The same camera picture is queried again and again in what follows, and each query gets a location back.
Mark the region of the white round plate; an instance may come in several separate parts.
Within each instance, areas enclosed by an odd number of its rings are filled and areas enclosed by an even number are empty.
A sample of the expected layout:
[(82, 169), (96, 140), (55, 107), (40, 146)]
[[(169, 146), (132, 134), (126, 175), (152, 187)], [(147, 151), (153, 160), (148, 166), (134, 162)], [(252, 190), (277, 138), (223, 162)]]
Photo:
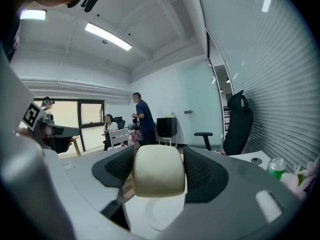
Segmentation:
[(145, 219), (158, 232), (164, 231), (183, 211), (186, 192), (161, 198), (146, 198)]

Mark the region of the white stool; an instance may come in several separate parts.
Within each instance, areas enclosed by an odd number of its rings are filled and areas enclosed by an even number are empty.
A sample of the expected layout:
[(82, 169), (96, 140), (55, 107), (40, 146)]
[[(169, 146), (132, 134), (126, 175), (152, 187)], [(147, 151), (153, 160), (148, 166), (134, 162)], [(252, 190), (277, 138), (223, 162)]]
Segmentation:
[(176, 135), (174, 135), (172, 137), (158, 136), (158, 144), (160, 145), (161, 143), (165, 143), (165, 145), (175, 147), (175, 148), (178, 147)]

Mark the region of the green drink can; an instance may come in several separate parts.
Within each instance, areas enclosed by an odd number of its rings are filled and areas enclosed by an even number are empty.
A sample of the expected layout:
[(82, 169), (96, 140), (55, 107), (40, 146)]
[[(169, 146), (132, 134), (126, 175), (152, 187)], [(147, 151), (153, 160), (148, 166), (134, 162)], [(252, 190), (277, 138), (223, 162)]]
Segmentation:
[(283, 173), (286, 169), (285, 161), (280, 157), (275, 157), (269, 161), (267, 166), (267, 172), (274, 176), (277, 180), (281, 180)]

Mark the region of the person's black printed shirt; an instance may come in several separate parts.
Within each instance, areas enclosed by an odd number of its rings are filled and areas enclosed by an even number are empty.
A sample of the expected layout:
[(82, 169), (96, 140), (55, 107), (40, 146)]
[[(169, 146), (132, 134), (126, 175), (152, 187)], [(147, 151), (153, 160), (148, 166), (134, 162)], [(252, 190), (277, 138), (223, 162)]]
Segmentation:
[(11, 22), (11, 25), (1, 40), (1, 45), (6, 55), (6, 58), (9, 62), (12, 61), (12, 58), (19, 46), (20, 43), (20, 16), (16, 14)]

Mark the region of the pink flower bouquet in pot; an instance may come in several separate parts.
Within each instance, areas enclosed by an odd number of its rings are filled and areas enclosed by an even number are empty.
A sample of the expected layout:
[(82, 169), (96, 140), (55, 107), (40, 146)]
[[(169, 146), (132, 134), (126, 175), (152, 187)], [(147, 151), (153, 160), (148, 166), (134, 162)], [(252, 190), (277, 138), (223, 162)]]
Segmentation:
[(294, 173), (283, 173), (280, 182), (284, 184), (299, 199), (303, 200), (307, 196), (312, 183), (320, 175), (320, 156), (315, 161), (308, 162), (303, 169), (299, 164)]

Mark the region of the small black desk chair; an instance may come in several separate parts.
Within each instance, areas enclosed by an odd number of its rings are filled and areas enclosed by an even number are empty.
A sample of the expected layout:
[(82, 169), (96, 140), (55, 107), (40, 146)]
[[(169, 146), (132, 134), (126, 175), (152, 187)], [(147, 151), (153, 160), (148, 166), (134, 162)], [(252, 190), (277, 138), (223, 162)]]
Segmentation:
[(117, 116), (117, 117), (114, 117), (113, 119), (117, 123), (119, 130), (122, 130), (125, 128), (126, 121), (123, 120), (122, 116)]

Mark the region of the light wooden table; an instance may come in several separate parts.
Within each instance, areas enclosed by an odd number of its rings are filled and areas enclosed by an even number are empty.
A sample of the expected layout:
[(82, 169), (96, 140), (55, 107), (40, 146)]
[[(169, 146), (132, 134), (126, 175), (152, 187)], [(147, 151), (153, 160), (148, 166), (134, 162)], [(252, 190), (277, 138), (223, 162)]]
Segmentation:
[(81, 152), (77, 143), (77, 140), (79, 139), (78, 136), (74, 136), (71, 140), (72, 145), (74, 146), (75, 152), (77, 154), (77, 156), (81, 156)]

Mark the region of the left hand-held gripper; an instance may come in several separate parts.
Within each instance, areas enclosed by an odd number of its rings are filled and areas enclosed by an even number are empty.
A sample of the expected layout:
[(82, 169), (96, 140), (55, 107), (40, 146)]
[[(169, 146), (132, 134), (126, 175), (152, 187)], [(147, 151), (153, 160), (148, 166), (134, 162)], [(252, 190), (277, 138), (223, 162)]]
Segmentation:
[(53, 150), (57, 154), (67, 152), (73, 137), (80, 134), (76, 127), (55, 125), (54, 120), (34, 102), (28, 107), (22, 122), (27, 126), (27, 129), (21, 130), (23, 135), (35, 140), (42, 148)]

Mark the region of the long ceiling light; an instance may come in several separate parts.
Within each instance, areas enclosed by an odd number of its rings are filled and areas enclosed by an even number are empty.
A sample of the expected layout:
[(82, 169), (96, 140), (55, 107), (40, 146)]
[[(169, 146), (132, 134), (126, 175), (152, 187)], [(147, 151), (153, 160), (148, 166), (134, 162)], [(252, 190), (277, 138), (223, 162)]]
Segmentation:
[(129, 51), (132, 48), (132, 45), (129, 44), (128, 42), (124, 41), (123, 39), (119, 38), (118, 36), (112, 34), (111, 32), (93, 24), (88, 22), (86, 27), (85, 27), (85, 31), (94, 34), (104, 40), (107, 40), (108, 42), (111, 42), (115, 45), (117, 45), (118, 47), (124, 49), (125, 51)]

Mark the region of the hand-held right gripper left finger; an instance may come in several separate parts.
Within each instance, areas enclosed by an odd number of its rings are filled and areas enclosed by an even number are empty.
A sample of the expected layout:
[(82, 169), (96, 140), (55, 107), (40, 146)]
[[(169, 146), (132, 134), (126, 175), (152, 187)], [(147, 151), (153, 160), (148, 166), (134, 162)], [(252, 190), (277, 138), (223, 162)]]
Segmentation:
[(134, 148), (120, 147), (66, 158), (62, 166), (85, 200), (117, 226), (131, 230), (123, 187), (132, 172)]

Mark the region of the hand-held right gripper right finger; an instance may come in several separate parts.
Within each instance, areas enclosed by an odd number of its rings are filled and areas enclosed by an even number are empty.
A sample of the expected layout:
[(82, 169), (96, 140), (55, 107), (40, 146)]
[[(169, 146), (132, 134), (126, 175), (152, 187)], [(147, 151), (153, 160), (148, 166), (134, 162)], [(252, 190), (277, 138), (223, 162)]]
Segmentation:
[(300, 200), (260, 166), (185, 147), (187, 193), (180, 215), (156, 240), (272, 240)]

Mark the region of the square ceiling light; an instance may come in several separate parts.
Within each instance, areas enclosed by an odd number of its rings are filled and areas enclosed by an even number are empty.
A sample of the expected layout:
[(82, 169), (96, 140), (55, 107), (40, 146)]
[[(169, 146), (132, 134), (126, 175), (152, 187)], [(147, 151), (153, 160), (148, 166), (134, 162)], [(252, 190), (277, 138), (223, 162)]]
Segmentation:
[(41, 20), (44, 21), (47, 17), (45, 9), (25, 9), (20, 14), (21, 20)]

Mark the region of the black cabinet box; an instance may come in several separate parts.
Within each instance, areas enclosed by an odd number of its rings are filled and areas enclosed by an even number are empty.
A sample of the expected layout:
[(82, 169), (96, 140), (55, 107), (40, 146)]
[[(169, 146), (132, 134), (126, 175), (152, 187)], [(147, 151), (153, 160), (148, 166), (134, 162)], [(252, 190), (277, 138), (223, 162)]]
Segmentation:
[(157, 134), (164, 138), (174, 137), (177, 134), (177, 118), (157, 118)]

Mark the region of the cream bread roll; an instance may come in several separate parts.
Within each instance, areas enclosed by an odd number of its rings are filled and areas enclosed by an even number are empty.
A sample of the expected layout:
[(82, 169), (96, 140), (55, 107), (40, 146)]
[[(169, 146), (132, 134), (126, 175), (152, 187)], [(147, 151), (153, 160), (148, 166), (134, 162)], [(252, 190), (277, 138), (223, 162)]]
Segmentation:
[(185, 192), (186, 174), (177, 148), (168, 145), (144, 145), (135, 154), (132, 185), (136, 196), (168, 198)]

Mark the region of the black mesh office chair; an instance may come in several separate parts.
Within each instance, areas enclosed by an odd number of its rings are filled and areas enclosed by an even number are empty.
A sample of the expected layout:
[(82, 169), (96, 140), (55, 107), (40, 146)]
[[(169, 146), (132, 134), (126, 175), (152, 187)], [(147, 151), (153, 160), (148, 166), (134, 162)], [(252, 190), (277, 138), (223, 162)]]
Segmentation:
[(222, 149), (215, 152), (225, 156), (235, 156), (242, 153), (251, 133), (254, 114), (244, 91), (234, 94), (228, 100), (230, 110), (229, 127)]

